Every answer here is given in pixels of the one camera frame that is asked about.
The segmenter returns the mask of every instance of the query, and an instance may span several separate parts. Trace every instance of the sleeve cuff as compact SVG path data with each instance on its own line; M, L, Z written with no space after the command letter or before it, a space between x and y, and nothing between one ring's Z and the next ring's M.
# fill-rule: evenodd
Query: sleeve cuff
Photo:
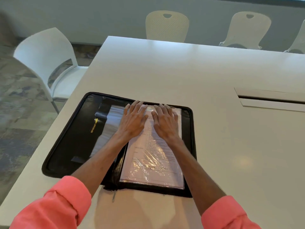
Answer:
M224 196L211 205L201 216L204 229L222 229L246 212L232 196Z
M86 186L75 177L65 176L46 194L53 191L59 193L73 206L78 214L77 225L79 225L91 205L91 194Z

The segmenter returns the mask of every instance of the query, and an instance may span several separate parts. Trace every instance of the person's right arm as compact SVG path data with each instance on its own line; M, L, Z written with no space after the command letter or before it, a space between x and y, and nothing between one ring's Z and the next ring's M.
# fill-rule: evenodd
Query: person's right arm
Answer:
M152 112L156 133L165 140L179 163L194 202L202 216L204 229L260 228L249 220L243 208L209 177L191 155L178 134L178 116L168 105Z

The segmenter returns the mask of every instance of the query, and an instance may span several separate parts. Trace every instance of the coral shirt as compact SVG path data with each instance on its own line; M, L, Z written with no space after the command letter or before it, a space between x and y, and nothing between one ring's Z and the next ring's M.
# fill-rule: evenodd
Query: coral shirt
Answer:
M75 177L65 176L43 198L24 208L10 229L76 229L90 205L86 186ZM201 222L204 229L260 229L232 196L217 200L203 213Z

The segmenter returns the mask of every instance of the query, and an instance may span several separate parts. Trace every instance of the person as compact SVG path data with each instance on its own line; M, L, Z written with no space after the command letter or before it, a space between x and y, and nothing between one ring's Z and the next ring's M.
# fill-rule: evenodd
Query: person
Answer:
M147 105L127 105L117 132L106 145L71 176L63 177L44 197L25 207L10 229L75 229L91 204L91 198L120 150L138 136L148 118ZM154 128L173 151L201 215L204 229L258 229L232 196L227 196L191 155L178 135L178 116L168 105L155 106Z

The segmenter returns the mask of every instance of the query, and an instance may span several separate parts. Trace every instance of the table top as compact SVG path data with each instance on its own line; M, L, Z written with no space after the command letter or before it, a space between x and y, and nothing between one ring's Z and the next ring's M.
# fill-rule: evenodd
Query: table top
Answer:
M0 225L58 181L41 166L82 97L101 92L190 107L207 173L262 228L300 227L304 113L242 107L234 88L304 93L304 61L301 54L108 37L0 206ZM101 187L80 228L202 228L193 199L121 190L112 203Z

